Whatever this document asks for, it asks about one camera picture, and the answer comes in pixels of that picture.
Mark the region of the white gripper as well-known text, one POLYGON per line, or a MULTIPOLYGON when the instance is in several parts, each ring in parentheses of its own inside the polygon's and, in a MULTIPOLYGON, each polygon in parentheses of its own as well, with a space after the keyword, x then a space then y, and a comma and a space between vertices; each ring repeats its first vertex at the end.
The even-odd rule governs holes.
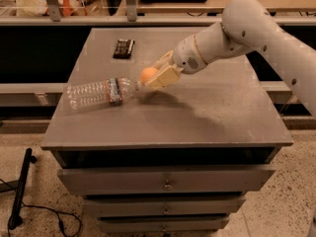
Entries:
POLYGON ((174 51, 169 50, 153 64, 158 72, 145 83, 145 86, 153 90, 164 88, 177 82, 182 72, 195 74, 203 70, 206 65, 198 52, 196 36, 189 36, 181 40, 174 51))

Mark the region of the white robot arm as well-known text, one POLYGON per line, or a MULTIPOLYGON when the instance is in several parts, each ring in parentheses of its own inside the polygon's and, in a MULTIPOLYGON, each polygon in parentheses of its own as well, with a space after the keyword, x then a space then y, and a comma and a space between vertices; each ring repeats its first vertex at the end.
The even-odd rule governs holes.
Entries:
MULTIPOLYGON (((289 87, 304 108, 316 116, 316 51, 285 32, 257 0, 232 0, 222 21, 180 41, 156 66, 154 79, 170 80, 166 68, 195 74, 219 59, 257 52, 289 87)), ((302 220, 302 198, 282 203, 279 213, 267 213, 254 205, 242 211, 247 237, 315 237, 315 221, 302 220)))

